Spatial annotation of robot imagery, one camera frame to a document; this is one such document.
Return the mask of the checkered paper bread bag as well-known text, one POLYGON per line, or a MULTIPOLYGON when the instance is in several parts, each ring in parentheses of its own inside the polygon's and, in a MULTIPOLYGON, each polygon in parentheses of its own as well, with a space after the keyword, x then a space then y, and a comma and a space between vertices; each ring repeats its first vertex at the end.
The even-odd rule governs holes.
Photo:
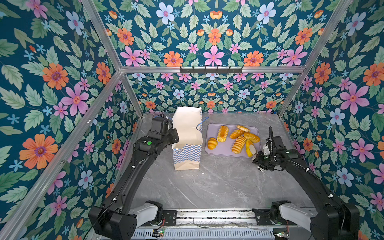
POLYGON ((179 136, 179 142, 172 144, 175 170, 197 170, 203 146, 202 108, 179 107, 172 120, 179 136))

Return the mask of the yellow orange mango bread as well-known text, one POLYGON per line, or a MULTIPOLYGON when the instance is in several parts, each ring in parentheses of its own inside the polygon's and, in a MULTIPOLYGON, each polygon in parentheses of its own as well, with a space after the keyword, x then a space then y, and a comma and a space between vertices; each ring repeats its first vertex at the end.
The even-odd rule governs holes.
POLYGON ((249 140, 246 140, 246 153, 249 158, 253 157, 257 153, 254 144, 249 140))

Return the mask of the lavender plastic tray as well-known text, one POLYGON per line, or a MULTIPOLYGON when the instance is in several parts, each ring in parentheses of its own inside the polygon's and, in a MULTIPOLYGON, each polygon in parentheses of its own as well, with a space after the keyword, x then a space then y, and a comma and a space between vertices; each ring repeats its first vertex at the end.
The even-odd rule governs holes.
POLYGON ((244 146, 242 151, 238 154, 232 152, 231 150, 236 140, 231 139, 230 135, 233 131, 237 129, 236 125, 209 124, 207 128, 207 142, 211 138, 217 138, 221 126, 226 126, 229 128, 229 134, 226 138, 226 141, 224 143, 218 142, 218 145, 213 150, 210 150, 208 147, 205 147, 207 154, 227 157, 231 156, 237 158, 249 158, 246 153, 246 146, 244 146))

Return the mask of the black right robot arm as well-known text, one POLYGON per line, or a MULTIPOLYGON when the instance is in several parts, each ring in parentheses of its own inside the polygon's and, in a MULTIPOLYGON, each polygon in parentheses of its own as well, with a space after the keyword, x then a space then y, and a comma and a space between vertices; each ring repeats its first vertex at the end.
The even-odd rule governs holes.
POLYGON ((269 137, 263 150, 253 157, 260 171, 286 171, 305 191, 315 211, 300 208, 290 201, 271 204, 272 223, 292 222, 311 233, 316 240, 356 240, 359 236, 360 214, 354 204, 345 203, 310 170, 304 157, 295 149, 288 150, 280 136, 269 137))

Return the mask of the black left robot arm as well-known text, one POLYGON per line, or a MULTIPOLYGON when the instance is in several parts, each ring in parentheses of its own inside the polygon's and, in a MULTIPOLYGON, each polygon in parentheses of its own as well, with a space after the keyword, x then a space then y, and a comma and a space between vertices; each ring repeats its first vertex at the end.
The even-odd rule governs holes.
POLYGON ((109 196, 99 207, 94 206, 89 211, 89 220, 97 235, 111 240, 129 240, 137 227, 162 222, 162 204, 146 201, 142 206, 132 208, 132 203, 156 158, 167 146, 178 142, 173 122, 165 114, 155 116, 149 132, 134 144, 129 165, 109 196))

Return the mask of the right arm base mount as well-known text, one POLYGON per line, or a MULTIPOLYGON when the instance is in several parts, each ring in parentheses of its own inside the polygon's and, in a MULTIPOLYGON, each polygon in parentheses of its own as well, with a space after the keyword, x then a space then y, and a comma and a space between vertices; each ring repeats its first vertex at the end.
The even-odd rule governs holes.
POLYGON ((272 205, 269 209, 252 209, 252 212, 255 214, 255 219, 258 226, 281 226, 281 225, 295 225, 291 221, 283 219, 281 216, 279 207, 283 204, 291 204, 290 201, 277 201, 272 202, 272 205))

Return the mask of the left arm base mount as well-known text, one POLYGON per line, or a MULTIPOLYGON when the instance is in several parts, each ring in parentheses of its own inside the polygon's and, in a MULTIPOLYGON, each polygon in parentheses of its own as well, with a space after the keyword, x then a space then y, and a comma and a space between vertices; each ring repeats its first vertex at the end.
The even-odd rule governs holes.
POLYGON ((130 215, 136 216, 137 227, 175 226, 177 211, 164 210, 161 203, 146 201, 142 206, 131 209, 130 215))

